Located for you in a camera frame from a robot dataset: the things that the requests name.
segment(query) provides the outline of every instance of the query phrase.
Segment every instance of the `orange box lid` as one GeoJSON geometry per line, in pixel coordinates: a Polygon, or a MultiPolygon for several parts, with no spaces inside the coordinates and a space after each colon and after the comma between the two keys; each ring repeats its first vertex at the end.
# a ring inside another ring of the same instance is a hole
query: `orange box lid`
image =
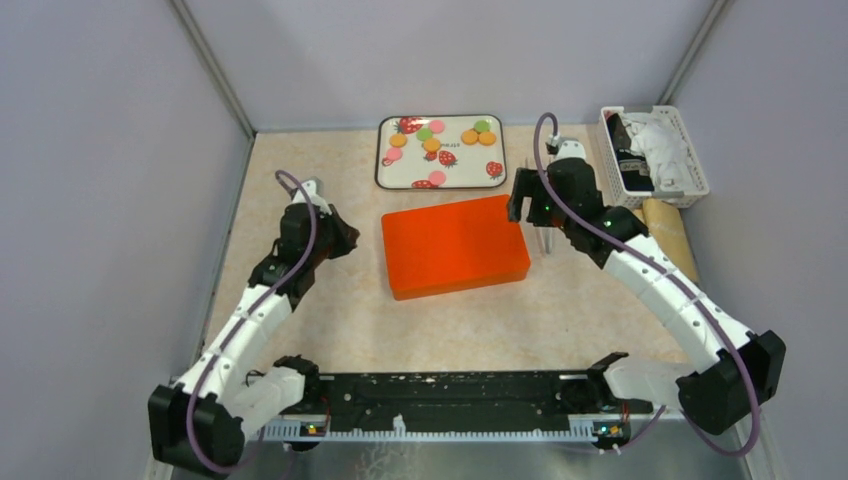
{"type": "Polygon", "coordinates": [[[523,280],[530,256],[509,195],[383,215],[389,285],[397,300],[523,280]]]}

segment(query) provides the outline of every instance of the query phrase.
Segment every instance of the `white cloth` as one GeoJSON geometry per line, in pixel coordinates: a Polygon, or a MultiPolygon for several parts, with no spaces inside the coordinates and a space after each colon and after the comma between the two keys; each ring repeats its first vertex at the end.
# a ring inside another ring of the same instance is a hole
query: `white cloth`
{"type": "Polygon", "coordinates": [[[621,121],[630,134],[630,153],[648,162],[654,188],[667,192],[696,189],[688,166],[688,146],[668,118],[622,113],[621,121]]]}

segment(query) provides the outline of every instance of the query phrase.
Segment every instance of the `black item in basket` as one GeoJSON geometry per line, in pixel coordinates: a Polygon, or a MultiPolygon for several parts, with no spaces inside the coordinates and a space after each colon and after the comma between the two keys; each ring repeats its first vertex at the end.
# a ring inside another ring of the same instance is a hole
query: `black item in basket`
{"type": "Polygon", "coordinates": [[[635,192],[653,192],[654,184],[651,182],[648,162],[645,157],[630,153],[630,134],[617,113],[607,118],[607,130],[624,188],[635,192]]]}

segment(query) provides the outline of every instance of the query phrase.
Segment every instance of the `white tray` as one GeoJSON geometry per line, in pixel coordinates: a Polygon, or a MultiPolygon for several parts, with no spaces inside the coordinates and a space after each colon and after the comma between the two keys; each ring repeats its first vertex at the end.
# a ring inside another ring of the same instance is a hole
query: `white tray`
{"type": "Polygon", "coordinates": [[[377,185],[391,190],[413,188],[492,188],[506,181],[507,168],[504,155],[503,128],[497,117],[492,115],[441,115],[441,116],[403,116],[389,117],[380,124],[377,139],[377,185]],[[387,153],[392,135],[398,133],[402,119],[413,119],[413,127],[401,132],[406,136],[406,145],[400,147],[399,160],[388,161],[387,153]],[[462,141],[462,133],[473,130],[478,121],[485,121],[489,131],[495,134],[492,145],[479,142],[467,145],[462,141]],[[440,121],[444,131],[434,133],[441,143],[436,158],[425,158],[427,151],[417,138],[417,130],[428,128],[430,122],[440,121]],[[430,185],[423,181],[436,180],[430,185]]]}

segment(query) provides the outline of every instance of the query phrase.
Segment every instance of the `robotic arm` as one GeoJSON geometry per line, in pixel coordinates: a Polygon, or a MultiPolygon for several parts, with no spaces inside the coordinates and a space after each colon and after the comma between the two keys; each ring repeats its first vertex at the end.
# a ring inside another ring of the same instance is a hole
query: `robotic arm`
{"type": "Polygon", "coordinates": [[[269,292],[295,266],[308,244],[309,210],[303,193],[293,190],[292,203],[280,219],[280,237],[271,253],[253,269],[227,324],[173,386],[160,385],[150,396],[148,415],[157,460],[204,475],[217,473],[197,458],[189,439],[186,418],[192,395],[196,396],[192,420],[197,445],[217,465],[234,465],[247,439],[303,398],[305,377],[292,368],[274,367],[251,386],[243,383],[274,330],[315,283],[315,269],[324,260],[347,255],[356,248],[359,232],[321,197],[320,180],[307,180],[303,187],[316,210],[311,253],[288,281],[269,292]],[[267,299],[250,311],[263,295],[267,299]]]}
{"type": "Polygon", "coordinates": [[[625,207],[603,205],[595,175],[585,161],[583,146],[551,136],[548,153],[556,155],[547,169],[557,195],[580,218],[655,261],[664,272],[650,268],[588,231],[559,208],[542,184],[539,172],[519,168],[509,202],[509,219],[520,221],[524,197],[530,197],[527,221],[537,227],[560,229],[572,246],[587,254],[601,269],[618,278],[656,316],[689,356],[691,364],[671,364],[613,354],[596,365],[612,397],[648,400],[684,411],[701,429],[720,434],[751,413],[739,369],[717,332],[704,320],[694,293],[727,334],[747,367],[759,404],[774,396],[786,346],[774,332],[754,334],[715,305],[685,278],[663,254],[647,227],[625,207]]]}

